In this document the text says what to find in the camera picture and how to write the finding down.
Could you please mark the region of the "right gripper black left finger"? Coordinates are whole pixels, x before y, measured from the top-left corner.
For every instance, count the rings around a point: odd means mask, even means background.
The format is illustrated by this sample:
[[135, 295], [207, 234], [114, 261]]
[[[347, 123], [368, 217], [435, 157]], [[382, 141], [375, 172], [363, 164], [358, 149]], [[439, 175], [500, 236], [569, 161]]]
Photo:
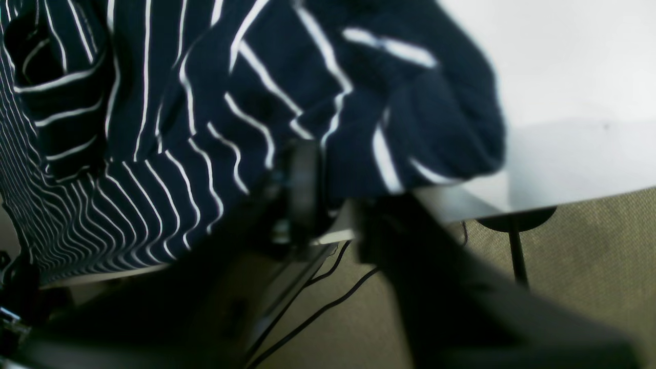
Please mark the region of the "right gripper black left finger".
[[21, 367], [241, 367], [274, 270], [321, 231], [320, 177], [316, 141], [286, 147], [199, 245], [33, 332]]

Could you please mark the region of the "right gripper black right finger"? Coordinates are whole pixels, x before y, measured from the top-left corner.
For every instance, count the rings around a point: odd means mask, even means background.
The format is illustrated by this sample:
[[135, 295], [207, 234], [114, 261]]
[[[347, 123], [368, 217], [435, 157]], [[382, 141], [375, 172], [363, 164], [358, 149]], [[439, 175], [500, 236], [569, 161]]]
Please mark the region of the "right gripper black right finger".
[[412, 195], [354, 200], [361, 259], [392, 287], [416, 368], [640, 368], [633, 341], [532, 294]]

